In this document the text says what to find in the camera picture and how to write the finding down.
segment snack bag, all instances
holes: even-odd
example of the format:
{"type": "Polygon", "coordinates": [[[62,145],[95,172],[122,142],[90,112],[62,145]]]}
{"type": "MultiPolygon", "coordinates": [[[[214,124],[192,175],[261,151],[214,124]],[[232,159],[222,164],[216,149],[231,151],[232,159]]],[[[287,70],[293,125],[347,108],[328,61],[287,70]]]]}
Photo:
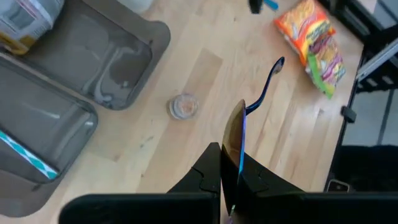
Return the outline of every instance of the snack bag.
{"type": "Polygon", "coordinates": [[[331,98],[337,83],[346,73],[343,59],[332,36],[320,37],[310,46],[307,58],[305,71],[311,76],[315,86],[331,98]]]}
{"type": "Polygon", "coordinates": [[[274,20],[278,29],[300,55],[301,63],[306,66],[308,48],[322,34],[333,35],[329,19],[314,0],[303,0],[293,9],[274,20]]]}
{"type": "Polygon", "coordinates": [[[64,0],[0,0],[0,48],[23,55],[48,30],[64,0]]]}

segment blue spoon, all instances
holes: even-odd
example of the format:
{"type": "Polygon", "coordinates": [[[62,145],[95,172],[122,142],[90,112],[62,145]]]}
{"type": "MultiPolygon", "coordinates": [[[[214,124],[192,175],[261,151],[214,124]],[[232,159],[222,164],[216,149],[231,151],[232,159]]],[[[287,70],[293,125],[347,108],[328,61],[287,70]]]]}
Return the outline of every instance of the blue spoon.
{"type": "MultiPolygon", "coordinates": [[[[223,148],[225,148],[226,152],[229,155],[229,158],[232,160],[234,165],[238,168],[238,176],[237,176],[237,185],[239,185],[241,181],[241,173],[243,171],[243,160],[244,160],[244,147],[245,147],[245,137],[246,137],[246,116],[256,110],[264,100],[269,83],[271,81],[272,76],[276,73],[279,73],[284,66],[285,58],[281,57],[276,61],[272,69],[268,74],[268,78],[266,81],[266,85],[259,97],[259,99],[246,107],[246,102],[244,100],[240,100],[238,104],[235,106],[231,115],[229,116],[228,122],[226,124],[223,136],[223,148]]],[[[233,214],[235,208],[235,202],[233,202],[233,206],[231,209],[230,216],[233,214]]]]}

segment gray plastic tray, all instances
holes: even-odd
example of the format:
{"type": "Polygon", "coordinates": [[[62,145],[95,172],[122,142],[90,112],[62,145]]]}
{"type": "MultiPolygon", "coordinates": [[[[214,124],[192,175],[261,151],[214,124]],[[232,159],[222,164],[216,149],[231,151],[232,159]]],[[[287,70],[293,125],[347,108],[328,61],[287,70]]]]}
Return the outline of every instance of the gray plastic tray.
{"type": "Polygon", "coordinates": [[[22,217],[52,195],[93,134],[94,108],[0,57],[0,131],[53,167],[49,179],[0,140],[0,213],[22,217]]]}
{"type": "Polygon", "coordinates": [[[20,59],[113,110],[127,108],[170,42],[163,22],[149,22],[117,0],[67,0],[53,30],[20,59]]]}

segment blue object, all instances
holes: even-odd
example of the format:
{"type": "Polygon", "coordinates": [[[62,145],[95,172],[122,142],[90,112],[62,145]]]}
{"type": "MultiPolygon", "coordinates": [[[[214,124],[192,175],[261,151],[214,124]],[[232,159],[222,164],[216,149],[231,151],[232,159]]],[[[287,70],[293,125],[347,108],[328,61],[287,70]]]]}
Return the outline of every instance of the blue object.
{"type": "Polygon", "coordinates": [[[271,77],[273,75],[279,73],[282,70],[284,63],[285,63],[285,57],[281,57],[280,59],[278,59],[278,61],[276,61],[274,66],[272,66],[272,69],[269,71],[269,74],[268,74],[266,85],[264,86],[264,89],[262,90],[261,96],[252,105],[246,107],[246,116],[249,115],[250,113],[252,113],[255,109],[257,109],[261,105],[262,101],[266,97],[266,93],[268,90],[269,83],[271,81],[271,77]]]}
{"type": "Polygon", "coordinates": [[[37,170],[39,170],[48,179],[53,180],[58,176],[58,172],[55,169],[47,165],[43,160],[33,155],[26,148],[15,142],[6,133],[0,131],[0,139],[3,140],[8,146],[11,147],[16,153],[22,156],[27,162],[32,164],[37,170]]]}
{"type": "Polygon", "coordinates": [[[279,8],[278,3],[276,3],[272,0],[264,0],[264,4],[266,4],[268,7],[270,7],[274,11],[278,10],[278,8],[279,8]]]}
{"type": "Polygon", "coordinates": [[[246,109],[243,110],[243,126],[242,126],[242,140],[241,140],[241,150],[239,155],[239,172],[238,172],[238,185],[240,181],[240,176],[243,171],[243,158],[244,158],[244,146],[246,140],[246,109]]]}

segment wooden countertop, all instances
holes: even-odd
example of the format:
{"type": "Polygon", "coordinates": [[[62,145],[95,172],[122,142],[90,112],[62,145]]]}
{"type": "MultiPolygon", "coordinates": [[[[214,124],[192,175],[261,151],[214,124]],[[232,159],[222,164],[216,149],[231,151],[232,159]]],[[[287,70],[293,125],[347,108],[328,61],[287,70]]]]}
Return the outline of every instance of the wooden countertop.
{"type": "Polygon", "coordinates": [[[264,7],[260,15],[246,0],[155,2],[144,17],[164,21],[172,40],[137,101],[123,111],[96,105],[98,129],[47,204],[0,222],[56,223],[62,205],[88,193],[168,191],[210,142],[221,142],[235,104],[256,100],[281,56],[283,70],[248,116],[247,153],[298,187],[322,191],[363,46],[331,18],[347,73],[328,100],[271,23],[297,1],[278,2],[277,12],[264,7]],[[176,121],[166,103],[183,92],[200,108],[194,119],[176,121]]]}

